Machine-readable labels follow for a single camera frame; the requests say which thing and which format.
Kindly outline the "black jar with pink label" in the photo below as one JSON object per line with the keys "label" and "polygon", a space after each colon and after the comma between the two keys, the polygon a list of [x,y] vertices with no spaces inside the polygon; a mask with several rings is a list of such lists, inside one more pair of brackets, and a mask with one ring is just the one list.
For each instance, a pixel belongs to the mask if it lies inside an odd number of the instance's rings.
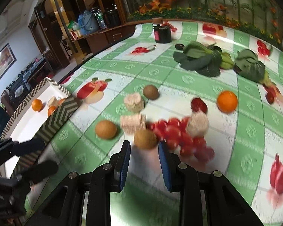
{"label": "black jar with pink label", "polygon": [[155,42],[161,44],[170,43],[172,41],[170,26],[164,23],[161,17],[153,18],[152,22]]}

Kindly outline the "orange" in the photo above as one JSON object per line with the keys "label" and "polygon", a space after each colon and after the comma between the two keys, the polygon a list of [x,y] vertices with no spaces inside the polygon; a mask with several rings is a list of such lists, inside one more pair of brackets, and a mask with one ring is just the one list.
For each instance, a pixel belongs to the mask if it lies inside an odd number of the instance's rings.
{"label": "orange", "polygon": [[222,91],[217,97],[216,104],[221,112],[229,114],[238,106],[238,98],[232,91]]}

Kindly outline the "left bok choy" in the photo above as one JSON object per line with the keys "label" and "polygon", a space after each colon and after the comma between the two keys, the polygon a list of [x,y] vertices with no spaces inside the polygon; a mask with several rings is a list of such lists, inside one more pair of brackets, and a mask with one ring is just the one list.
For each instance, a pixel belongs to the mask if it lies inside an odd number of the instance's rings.
{"label": "left bok choy", "polygon": [[207,77],[218,77],[222,69],[233,69],[235,65],[230,54],[217,45],[205,46],[197,41],[191,41],[183,50],[176,50],[173,59],[180,68]]}

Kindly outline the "tan round fruit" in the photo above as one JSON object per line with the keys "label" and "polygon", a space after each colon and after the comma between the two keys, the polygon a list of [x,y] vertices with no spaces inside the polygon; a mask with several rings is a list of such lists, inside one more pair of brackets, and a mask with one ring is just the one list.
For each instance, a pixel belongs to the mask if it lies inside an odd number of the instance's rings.
{"label": "tan round fruit", "polygon": [[101,139],[112,139],[117,131],[117,126],[109,120],[101,120],[95,126],[95,133]]}

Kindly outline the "blue bag on shelf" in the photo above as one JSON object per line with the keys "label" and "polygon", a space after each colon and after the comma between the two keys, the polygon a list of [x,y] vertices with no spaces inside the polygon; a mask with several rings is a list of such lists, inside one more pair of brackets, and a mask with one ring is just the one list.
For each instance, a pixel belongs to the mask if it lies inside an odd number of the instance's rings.
{"label": "blue bag on shelf", "polygon": [[100,29],[95,14],[89,10],[78,16],[78,24],[83,35],[92,34]]}

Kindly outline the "framed wall painting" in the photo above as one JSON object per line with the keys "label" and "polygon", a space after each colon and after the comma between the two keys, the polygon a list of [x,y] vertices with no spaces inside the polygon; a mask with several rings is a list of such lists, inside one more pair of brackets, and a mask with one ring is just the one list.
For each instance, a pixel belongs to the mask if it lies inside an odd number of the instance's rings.
{"label": "framed wall painting", "polygon": [[0,79],[16,60],[9,43],[7,43],[0,51]]}

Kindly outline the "brown kiwi fruit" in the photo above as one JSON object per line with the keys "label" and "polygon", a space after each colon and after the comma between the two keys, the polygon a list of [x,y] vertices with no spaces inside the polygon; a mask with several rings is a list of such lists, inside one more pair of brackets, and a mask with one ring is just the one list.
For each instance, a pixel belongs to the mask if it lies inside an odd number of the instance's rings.
{"label": "brown kiwi fruit", "polygon": [[146,85],[143,88],[142,93],[146,98],[148,98],[150,100],[156,100],[156,99],[159,98],[158,88],[154,85]]}
{"label": "brown kiwi fruit", "polygon": [[134,135],[134,144],[143,150],[151,150],[157,145],[157,136],[148,129],[138,130]]}

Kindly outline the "small black object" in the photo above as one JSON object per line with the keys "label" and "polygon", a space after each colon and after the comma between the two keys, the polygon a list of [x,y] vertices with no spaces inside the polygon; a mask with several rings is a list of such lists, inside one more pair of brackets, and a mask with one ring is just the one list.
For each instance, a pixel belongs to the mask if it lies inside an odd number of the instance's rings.
{"label": "small black object", "polygon": [[178,44],[175,45],[176,50],[183,50],[184,47],[185,47],[185,46],[184,46],[183,44],[180,44],[180,43],[178,43]]}

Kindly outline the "wooden sideboard cabinet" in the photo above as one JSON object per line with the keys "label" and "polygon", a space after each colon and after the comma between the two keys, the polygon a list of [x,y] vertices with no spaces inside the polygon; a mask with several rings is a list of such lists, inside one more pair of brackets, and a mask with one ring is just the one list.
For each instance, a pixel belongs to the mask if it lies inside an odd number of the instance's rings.
{"label": "wooden sideboard cabinet", "polygon": [[107,46],[132,36],[135,28],[135,24],[126,23],[118,27],[101,29],[89,35],[81,36],[73,43],[78,45],[84,54],[96,54]]}

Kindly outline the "bok choy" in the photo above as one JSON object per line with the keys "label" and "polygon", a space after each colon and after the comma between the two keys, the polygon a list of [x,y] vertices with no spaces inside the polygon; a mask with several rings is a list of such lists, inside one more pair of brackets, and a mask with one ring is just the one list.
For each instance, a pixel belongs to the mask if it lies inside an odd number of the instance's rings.
{"label": "bok choy", "polygon": [[183,50],[176,50],[173,59],[180,68],[207,77],[218,77],[222,69],[233,69],[235,65],[230,54],[217,45],[205,46],[197,41],[191,41]]}
{"label": "bok choy", "polygon": [[265,64],[258,59],[258,55],[252,50],[243,49],[238,52],[235,58],[234,71],[241,77],[244,77],[255,83],[260,83],[270,87],[273,82],[269,78]]}

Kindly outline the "white tray with chevron rim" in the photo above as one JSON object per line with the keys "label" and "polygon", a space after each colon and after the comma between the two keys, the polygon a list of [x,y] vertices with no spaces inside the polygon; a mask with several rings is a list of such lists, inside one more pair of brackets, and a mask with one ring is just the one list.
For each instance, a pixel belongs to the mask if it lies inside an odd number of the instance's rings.
{"label": "white tray with chevron rim", "polygon": [[[57,100],[64,98],[65,101],[58,105],[52,115],[48,116],[47,103],[53,96]],[[43,109],[40,112],[32,109],[34,99],[39,99],[43,103]],[[45,145],[48,145],[81,104],[82,101],[62,85],[50,78],[44,78],[13,113],[0,138],[24,142],[38,137],[44,141]]]}

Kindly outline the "right bok choy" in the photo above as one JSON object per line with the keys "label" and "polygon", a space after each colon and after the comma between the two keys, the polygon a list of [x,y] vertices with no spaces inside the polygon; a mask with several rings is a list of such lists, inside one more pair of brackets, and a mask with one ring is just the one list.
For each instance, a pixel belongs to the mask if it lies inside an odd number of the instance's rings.
{"label": "right bok choy", "polygon": [[255,83],[260,83],[270,87],[273,82],[269,78],[265,64],[258,59],[258,55],[252,50],[243,49],[238,52],[235,58],[234,71],[241,77],[244,77]]}

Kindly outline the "dark red jujube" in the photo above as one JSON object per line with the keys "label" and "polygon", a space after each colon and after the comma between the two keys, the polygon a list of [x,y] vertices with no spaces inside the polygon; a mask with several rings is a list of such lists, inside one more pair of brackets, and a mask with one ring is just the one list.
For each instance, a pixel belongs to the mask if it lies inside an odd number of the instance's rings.
{"label": "dark red jujube", "polygon": [[198,111],[202,111],[203,113],[207,113],[208,111],[208,107],[205,104],[205,102],[199,98],[199,97],[195,97],[191,100],[191,109],[193,112],[198,112]]}
{"label": "dark red jujube", "polygon": [[275,101],[275,97],[271,92],[267,92],[267,94],[265,95],[267,102],[272,105]]}

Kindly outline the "beige root chunk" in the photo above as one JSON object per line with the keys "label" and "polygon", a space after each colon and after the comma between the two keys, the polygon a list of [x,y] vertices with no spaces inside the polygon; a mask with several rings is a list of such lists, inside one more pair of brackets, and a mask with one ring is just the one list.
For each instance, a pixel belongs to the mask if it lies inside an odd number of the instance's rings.
{"label": "beige root chunk", "polygon": [[120,125],[125,134],[134,135],[138,130],[146,129],[146,115],[123,115],[120,118]]}
{"label": "beige root chunk", "polygon": [[51,97],[49,100],[48,100],[48,103],[47,103],[47,106],[50,108],[52,106],[54,107],[57,107],[59,105],[59,101],[56,99],[55,96]]}
{"label": "beige root chunk", "polygon": [[144,100],[138,92],[125,96],[124,105],[126,106],[128,111],[131,111],[133,113],[139,113],[145,107]]}
{"label": "beige root chunk", "polygon": [[201,137],[207,133],[208,126],[209,121],[205,113],[202,111],[193,112],[187,122],[185,131],[191,137]]}

